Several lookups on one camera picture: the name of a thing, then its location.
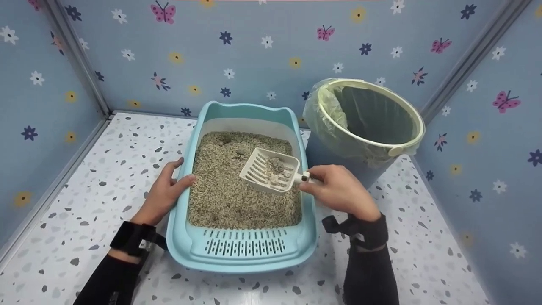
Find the white litter scoop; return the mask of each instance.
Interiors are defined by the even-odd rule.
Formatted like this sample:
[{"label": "white litter scoop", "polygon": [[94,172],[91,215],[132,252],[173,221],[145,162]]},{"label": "white litter scoop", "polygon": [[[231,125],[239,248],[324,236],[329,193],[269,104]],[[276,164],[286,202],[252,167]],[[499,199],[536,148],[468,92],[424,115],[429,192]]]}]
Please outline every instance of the white litter scoop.
[{"label": "white litter scoop", "polygon": [[321,181],[310,178],[308,171],[299,174],[298,170],[299,160],[296,157],[255,148],[239,177],[257,190],[276,194],[289,191],[294,183],[298,185],[305,181],[322,184]]}]

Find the floor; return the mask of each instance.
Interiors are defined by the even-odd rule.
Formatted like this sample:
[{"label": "floor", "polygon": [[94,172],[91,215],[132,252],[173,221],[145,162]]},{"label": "floor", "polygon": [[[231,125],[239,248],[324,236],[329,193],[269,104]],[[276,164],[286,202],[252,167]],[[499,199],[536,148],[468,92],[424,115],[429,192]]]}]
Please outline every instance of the floor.
[{"label": "floor", "polygon": [[[182,155],[194,123],[117,114],[3,270],[0,303],[72,304],[113,231],[141,206],[162,166]],[[407,156],[370,192],[388,219],[401,304],[489,303]],[[155,250],[134,304],[342,304],[347,248],[341,235],[321,233],[305,264],[247,276],[187,270]]]}]

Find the wallpaper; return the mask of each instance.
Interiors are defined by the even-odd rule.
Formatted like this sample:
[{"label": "wallpaper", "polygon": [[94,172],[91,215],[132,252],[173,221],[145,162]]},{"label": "wallpaper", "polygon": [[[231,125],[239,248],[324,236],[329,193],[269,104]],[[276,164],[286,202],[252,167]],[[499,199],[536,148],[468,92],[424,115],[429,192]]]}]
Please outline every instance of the wallpaper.
[{"label": "wallpaper", "polygon": [[62,3],[115,109],[197,116],[216,100],[300,116],[328,77],[387,86],[421,109],[502,1]]},{"label": "wallpaper", "polygon": [[428,126],[416,160],[497,304],[542,300],[542,0]]},{"label": "wallpaper", "polygon": [[101,114],[39,2],[0,0],[0,8],[1,248]]}]

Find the litter box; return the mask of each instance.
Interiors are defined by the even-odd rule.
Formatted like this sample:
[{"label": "litter box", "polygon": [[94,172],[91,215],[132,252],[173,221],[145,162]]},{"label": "litter box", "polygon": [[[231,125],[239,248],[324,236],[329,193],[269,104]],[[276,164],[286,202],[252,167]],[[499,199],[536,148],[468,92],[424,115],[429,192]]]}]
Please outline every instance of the litter box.
[{"label": "litter box", "polygon": [[[199,114],[179,177],[192,173],[196,148],[202,137],[213,131],[250,132],[286,140],[292,145],[293,156],[301,162],[299,173],[307,169],[298,121],[289,108],[210,101]],[[187,268],[224,274],[252,274],[299,265],[311,256],[318,241],[314,197],[301,191],[299,195],[302,216],[295,226],[226,230],[188,222],[187,190],[169,215],[169,252]]]}]

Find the black sleeve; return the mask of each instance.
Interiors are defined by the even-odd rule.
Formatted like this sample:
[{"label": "black sleeve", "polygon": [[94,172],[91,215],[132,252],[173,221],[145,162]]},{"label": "black sleeve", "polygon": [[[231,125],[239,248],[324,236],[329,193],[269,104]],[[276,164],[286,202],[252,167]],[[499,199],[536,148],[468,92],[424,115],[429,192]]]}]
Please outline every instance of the black sleeve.
[{"label": "black sleeve", "polygon": [[141,267],[106,255],[74,305],[130,305]]}]

